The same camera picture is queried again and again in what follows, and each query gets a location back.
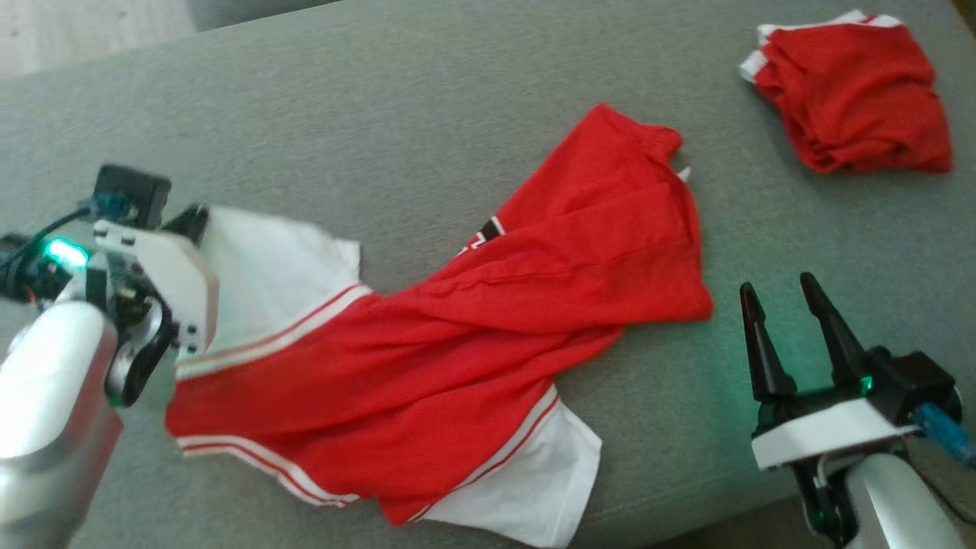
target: clothing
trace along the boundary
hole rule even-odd
[[[310,503],[377,497],[394,524],[564,546],[600,441],[552,375],[625,324],[712,313],[697,213],[668,165],[680,143],[597,106],[446,267],[390,296],[359,281],[355,242],[213,208],[218,331],[178,363],[167,429]]]
[[[952,169],[935,70],[900,21],[852,11],[758,30],[742,76],[780,110],[804,164],[820,173]]]

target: red fabric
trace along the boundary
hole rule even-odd
[[[711,315],[695,207],[668,165],[680,143],[597,106],[498,211],[504,234],[270,357],[180,381],[167,428],[244,437],[407,521],[624,324]]]
[[[952,169],[935,70],[903,25],[779,29],[762,48],[759,92],[814,170]]]

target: white fabric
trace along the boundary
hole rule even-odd
[[[503,466],[462,484],[423,520],[483,528],[535,547],[567,546],[590,499],[602,441],[558,400],[554,387],[540,405],[553,398],[528,439],[516,434],[489,460],[507,456]],[[535,421],[530,413],[523,427]],[[510,456],[509,446],[516,446]]]
[[[206,356],[180,356],[179,379],[267,356],[371,291],[359,242],[308,223],[214,206],[200,252],[221,280],[220,322]]]
[[[830,21],[815,22],[811,24],[795,24],[795,25],[785,25],[785,24],[761,24],[758,27],[759,34],[759,50],[755,50],[739,65],[739,75],[743,77],[747,82],[755,83],[755,76],[769,60],[762,53],[761,48],[769,43],[769,37],[777,30],[797,30],[800,28],[814,28],[817,26],[828,26],[832,24],[862,24],[866,26],[880,26],[885,28],[891,28],[894,26],[900,26],[901,21],[891,17],[891,16],[877,16],[870,21],[869,17],[864,15],[860,10],[851,10],[846,14],[833,18]]]

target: cable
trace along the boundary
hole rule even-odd
[[[35,234],[34,236],[32,236],[30,238],[30,240],[27,241],[27,243],[25,243],[23,246],[21,246],[20,248],[18,248],[17,251],[15,251],[14,253],[12,253],[7,258],[7,260],[4,261],[3,265],[0,265],[0,271],[2,271],[4,269],[7,269],[11,265],[13,265],[14,262],[17,260],[17,258],[19,258],[23,254],[25,254],[28,250],[30,250],[30,248],[36,246],[38,242],[40,242],[41,240],[43,240],[44,237],[47,236],[48,234],[50,234],[51,232],[54,232],[57,229],[60,229],[61,227],[67,225],[68,223],[71,223],[72,221],[74,221],[76,219],[80,219],[80,218],[85,217],[88,214],[90,214],[91,212],[92,212],[92,208],[90,206],[85,206],[83,208],[78,208],[74,212],[72,212],[72,213],[70,213],[70,214],[68,214],[68,215],[66,215],[66,216],[64,216],[64,217],[62,217],[62,218],[54,221],[51,225],[49,225],[49,226],[45,227],[44,229],[38,231],[37,234]]]

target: gray fabric surface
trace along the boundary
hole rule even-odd
[[[976,402],[976,44],[950,4],[860,6],[907,21],[938,70],[949,176],[817,176],[737,73],[757,24],[850,8],[356,0],[252,21],[5,82],[0,217],[38,228],[91,190],[102,162],[122,162],[173,179],[171,214],[223,203],[360,239],[364,278],[394,291],[455,254],[593,104],[678,129],[714,318],[632,328],[559,379],[604,440],[575,544],[640,546],[792,489],[752,461],[743,280],[801,387],[829,382],[797,283],[810,270],[866,344],[925,350]],[[5,340],[29,317],[0,312]],[[315,509],[231,458],[183,460],[162,426],[171,385],[158,372],[124,413],[77,547],[509,546],[443,525],[395,529],[371,503]]]

